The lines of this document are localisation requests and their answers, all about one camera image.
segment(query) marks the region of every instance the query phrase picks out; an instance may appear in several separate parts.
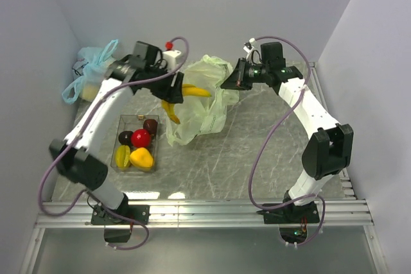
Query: white wall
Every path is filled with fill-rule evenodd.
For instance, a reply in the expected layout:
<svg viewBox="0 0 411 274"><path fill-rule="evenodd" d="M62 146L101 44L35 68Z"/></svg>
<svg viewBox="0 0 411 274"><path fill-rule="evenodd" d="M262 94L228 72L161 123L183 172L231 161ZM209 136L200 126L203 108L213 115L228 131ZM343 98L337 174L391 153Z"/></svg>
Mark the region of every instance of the white wall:
<svg viewBox="0 0 411 274"><path fill-rule="evenodd" d="M158 46L175 35L205 53L236 60L242 44L260 35L284 36L318 60L349 0L57 0L83 46L120 39Z"/></svg>
<svg viewBox="0 0 411 274"><path fill-rule="evenodd" d="M354 128L349 170L392 273L410 273L411 0L351 0L319 61L327 101Z"/></svg>
<svg viewBox="0 0 411 274"><path fill-rule="evenodd" d="M55 0L0 0L0 8L0 272L17 273L48 144L73 124L60 93L79 45Z"/></svg>

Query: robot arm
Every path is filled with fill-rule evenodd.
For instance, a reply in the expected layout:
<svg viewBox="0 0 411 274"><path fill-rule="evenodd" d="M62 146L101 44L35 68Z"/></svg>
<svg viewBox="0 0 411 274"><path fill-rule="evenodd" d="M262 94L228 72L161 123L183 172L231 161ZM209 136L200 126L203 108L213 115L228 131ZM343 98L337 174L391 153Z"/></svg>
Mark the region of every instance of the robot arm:
<svg viewBox="0 0 411 274"><path fill-rule="evenodd" d="M258 50L251 39L245 44L246 58L238 60L235 70L222 84L223 89L250 90L253 83L266 83L291 107L298 101L301 90L304 97L294 113L307 132L309 142L302 154L304 170L295 185L286 192L286 199L307 194L317 195L324 184L347 167L351 159L353 129L341 125L327 113L310 89L305 86L296 67L286 67L283 47L279 42L261 45L261 59L253 62ZM296 201L296 206L307 205L314 197Z"/></svg>
<svg viewBox="0 0 411 274"><path fill-rule="evenodd" d="M122 83L146 80L166 74L167 68L174 70L182 59L182 53L169 50L161 53L161 61L167 66L156 65L158 47L137 42L133 55L113 62L103 80L99 93L76 127L63 141L55 139L49 147L51 155L56 159L59 154L79 136L80 128L88 123L87 129L73 147L58 163L58 172L74 183L80 182L107 208L117 214L127 216L128 198L108 179L108 167L96 157L100 144L113 120L120 114L123 106L142 86L150 89L152 94L169 103L182 103L182 73L175 73L165 79L136 87L124 87L107 98L93 114L94 107L102 97Z"/></svg>

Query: red cap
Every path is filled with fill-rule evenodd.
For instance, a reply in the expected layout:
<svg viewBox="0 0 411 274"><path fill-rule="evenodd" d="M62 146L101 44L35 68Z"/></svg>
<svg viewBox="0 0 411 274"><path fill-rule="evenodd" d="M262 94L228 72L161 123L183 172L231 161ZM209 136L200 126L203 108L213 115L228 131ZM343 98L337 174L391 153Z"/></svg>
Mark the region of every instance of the red cap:
<svg viewBox="0 0 411 274"><path fill-rule="evenodd" d="M168 41L167 43L166 43L166 49L169 51L169 50L171 50L171 49L173 49L173 43L171 43L170 41Z"/></svg>

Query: gray tabletop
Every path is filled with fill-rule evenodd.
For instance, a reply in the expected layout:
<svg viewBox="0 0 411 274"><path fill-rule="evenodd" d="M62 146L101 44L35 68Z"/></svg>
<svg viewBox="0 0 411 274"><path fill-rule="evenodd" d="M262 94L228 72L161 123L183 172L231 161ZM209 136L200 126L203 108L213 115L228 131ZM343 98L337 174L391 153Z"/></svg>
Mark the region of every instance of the gray tabletop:
<svg viewBox="0 0 411 274"><path fill-rule="evenodd" d="M303 73L303 64L292 63ZM76 121L90 103L81 102ZM128 175L109 168L109 178L132 199L185 198L191 200L248 198L247 184L257 152L272 125L288 106L266 85L255 85L240 92L240 101L227 110L227 120L220 133L197 136L187 146L166 138L166 114L160 100L146 89L140 90L124 106L121 114L157 114L160 117L157 169L154 173ZM119 119L108 130L98 158L110 165ZM302 171L301 155L308 138L293 114L279 127L262 155L254 177L256 198L282 198ZM72 201L81 185L58 177L53 201ZM323 188L326 198L343 198L338 176Z"/></svg>

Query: yellow banana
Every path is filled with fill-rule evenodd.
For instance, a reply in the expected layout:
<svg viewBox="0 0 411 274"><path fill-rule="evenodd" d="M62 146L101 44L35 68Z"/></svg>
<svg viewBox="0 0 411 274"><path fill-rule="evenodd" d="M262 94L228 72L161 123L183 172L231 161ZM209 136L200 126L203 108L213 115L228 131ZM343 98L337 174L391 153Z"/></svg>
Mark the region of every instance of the yellow banana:
<svg viewBox="0 0 411 274"><path fill-rule="evenodd" d="M201 96L205 98L211 97L210 92L208 92L207 90L197 88L196 86L190 85L188 83L184 83L181 86L181 90L182 96ZM161 100L161 107L163 107L163 109L166 111L167 116L170 118L170 120L174 123L180 124L180 119L174 113L174 105L175 104L168 103L165 100Z"/></svg>
<svg viewBox="0 0 411 274"><path fill-rule="evenodd" d="M171 121L174 123L180 124L180 119L174 114L174 105L175 104L170 104L165 100L161 100L161 107L166 111L167 116Z"/></svg>
<svg viewBox="0 0 411 274"><path fill-rule="evenodd" d="M186 87L186 88L182 88L182 96L202 96L202 97L209 98L211 97L211 94L205 89L201 89L197 87Z"/></svg>

